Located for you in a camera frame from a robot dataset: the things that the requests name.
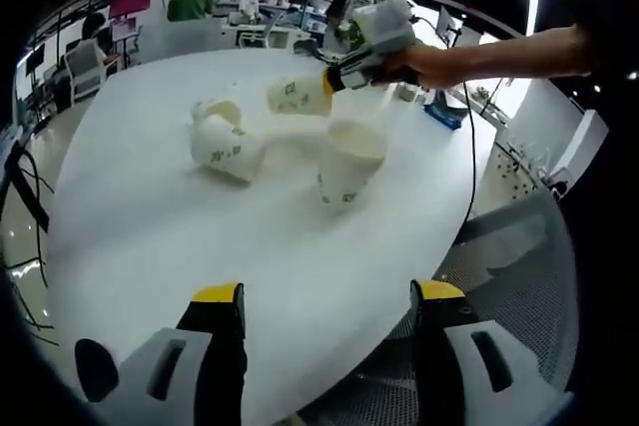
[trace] floor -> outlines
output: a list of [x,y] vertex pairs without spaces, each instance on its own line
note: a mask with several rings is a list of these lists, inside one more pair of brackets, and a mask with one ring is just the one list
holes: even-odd
[[[69,144],[90,103],[91,100],[87,100],[55,116],[30,144],[40,177],[46,180],[54,190]],[[26,163],[24,168],[28,171],[32,170]],[[472,215],[481,215],[499,208],[527,195],[531,190],[531,181],[525,173],[516,171],[512,160],[495,147],[484,178],[478,187]],[[52,194],[42,188],[41,202],[45,211],[50,210],[51,200]],[[2,218],[1,231],[7,264],[16,264],[37,256],[35,223],[13,187],[9,189]],[[41,234],[41,249],[46,264],[47,235],[45,233]],[[43,355],[58,367],[63,380],[79,392],[75,375],[69,373],[75,369],[73,358],[56,346],[56,332],[48,318],[46,288],[42,281],[39,261],[32,259],[23,266],[12,269],[10,274],[24,297],[33,320],[40,325],[40,329],[38,326],[29,327],[31,332],[39,337],[40,341],[37,343]]]

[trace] white paper cup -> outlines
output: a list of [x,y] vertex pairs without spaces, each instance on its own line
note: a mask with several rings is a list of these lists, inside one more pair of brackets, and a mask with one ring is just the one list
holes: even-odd
[[242,122],[242,111],[230,100],[205,100],[198,102],[191,109],[194,124],[211,115],[219,115],[236,127]]
[[319,153],[319,191],[326,206],[338,212],[351,207],[383,164],[387,150],[386,135],[365,124],[330,124]]
[[332,95],[324,90],[323,75],[284,79],[267,88],[269,109],[275,114],[327,116]]
[[265,155],[265,143],[220,115],[211,115],[193,125],[191,156],[196,164],[250,182]]

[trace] white round table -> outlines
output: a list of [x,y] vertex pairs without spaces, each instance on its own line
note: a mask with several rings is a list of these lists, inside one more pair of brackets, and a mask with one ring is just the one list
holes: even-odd
[[[408,309],[409,282],[434,274],[461,227],[468,120],[452,132],[406,109],[359,206],[337,216],[322,208],[308,145],[269,151],[249,187],[198,169],[189,153],[195,102],[227,92],[248,130],[290,122],[268,112],[265,87],[321,67],[283,51],[230,50],[109,79],[71,142],[51,211],[49,302],[63,347],[93,338],[120,362],[175,326],[195,291],[241,281],[250,426],[303,408],[381,343]],[[335,110],[379,98],[342,93]],[[479,181],[495,130],[476,116],[475,125]]]

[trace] human hand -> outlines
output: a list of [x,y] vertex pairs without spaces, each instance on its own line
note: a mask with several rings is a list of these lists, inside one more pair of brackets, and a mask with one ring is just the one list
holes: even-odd
[[120,59],[120,57],[122,57],[122,54],[109,54],[107,55],[107,57],[104,59],[104,65],[109,65],[112,62]]
[[409,68],[417,74],[422,87],[449,89],[466,80],[463,64],[451,54],[452,50],[440,50],[427,45],[410,47],[387,59],[382,66],[383,73],[373,80],[373,84],[401,81],[401,71],[405,72]]

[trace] green shirt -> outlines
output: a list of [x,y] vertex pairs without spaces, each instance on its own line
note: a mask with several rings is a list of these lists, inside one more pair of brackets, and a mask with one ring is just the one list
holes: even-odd
[[213,0],[171,0],[167,18],[171,22],[204,19],[213,14]]

